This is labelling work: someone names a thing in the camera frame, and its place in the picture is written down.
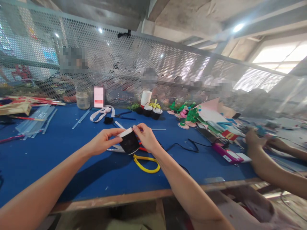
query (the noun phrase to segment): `hand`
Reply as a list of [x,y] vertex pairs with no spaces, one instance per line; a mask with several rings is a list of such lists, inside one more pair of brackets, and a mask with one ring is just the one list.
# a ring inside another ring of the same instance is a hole
[[138,136],[142,145],[147,149],[149,153],[153,153],[156,150],[159,150],[161,145],[154,136],[153,131],[144,123],[133,126],[133,131]]
[[110,137],[116,136],[125,131],[125,129],[113,128],[113,129],[103,129],[97,134],[90,142],[82,147],[82,150],[86,152],[90,157],[99,155],[105,152],[112,145],[122,142],[122,138],[116,137],[109,140]]
[[278,151],[285,152],[285,153],[290,152],[292,148],[291,146],[287,145],[281,139],[278,139],[278,138],[270,138],[267,141],[267,145],[273,149],[276,149]]
[[246,139],[246,143],[247,145],[258,145],[263,147],[266,144],[266,139],[265,138],[259,138],[256,134],[256,132],[251,129],[247,132],[247,134],[245,135],[245,139]]

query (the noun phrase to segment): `table edge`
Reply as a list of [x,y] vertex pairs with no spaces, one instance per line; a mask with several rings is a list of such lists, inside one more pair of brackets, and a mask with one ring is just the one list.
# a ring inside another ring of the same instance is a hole
[[[241,186],[241,185],[250,185],[263,182],[258,177],[246,179],[246,180],[234,180],[234,181],[225,181],[212,183],[207,185],[201,185],[201,188],[205,192],[214,191],[214,190],[223,190],[231,187]],[[161,189],[156,191],[148,191],[148,192],[139,192],[139,193],[131,193],[131,194],[123,194],[116,196],[106,196],[106,197],[98,197],[89,200],[82,201],[74,201],[74,202],[64,202],[56,204],[51,210],[51,214],[59,213],[59,212],[68,212],[82,209],[91,209],[98,207],[111,207],[124,205],[135,202],[144,202],[149,200],[155,200],[159,198],[164,198],[168,196],[173,196],[173,192],[171,189]]]

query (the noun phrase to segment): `black pompom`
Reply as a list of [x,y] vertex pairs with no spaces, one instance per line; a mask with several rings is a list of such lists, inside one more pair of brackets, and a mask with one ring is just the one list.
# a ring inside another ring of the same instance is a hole
[[113,122],[113,118],[109,118],[109,117],[105,117],[105,121],[103,123],[105,123],[106,125],[112,124]]
[[137,112],[137,114],[142,114],[143,113],[142,107],[136,108],[135,111]]

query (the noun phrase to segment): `glass jar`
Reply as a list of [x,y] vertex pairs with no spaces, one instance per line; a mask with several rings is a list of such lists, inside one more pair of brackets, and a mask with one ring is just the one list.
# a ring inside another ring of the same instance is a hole
[[90,107],[90,98],[87,92],[77,92],[76,99],[79,109],[87,110]]

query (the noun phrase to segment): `light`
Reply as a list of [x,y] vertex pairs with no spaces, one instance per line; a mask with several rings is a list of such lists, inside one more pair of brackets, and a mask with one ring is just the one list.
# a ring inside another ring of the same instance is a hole
[[241,30],[243,28],[244,24],[241,23],[239,25],[237,25],[234,29],[233,29],[233,32],[236,33],[238,32],[239,30]]

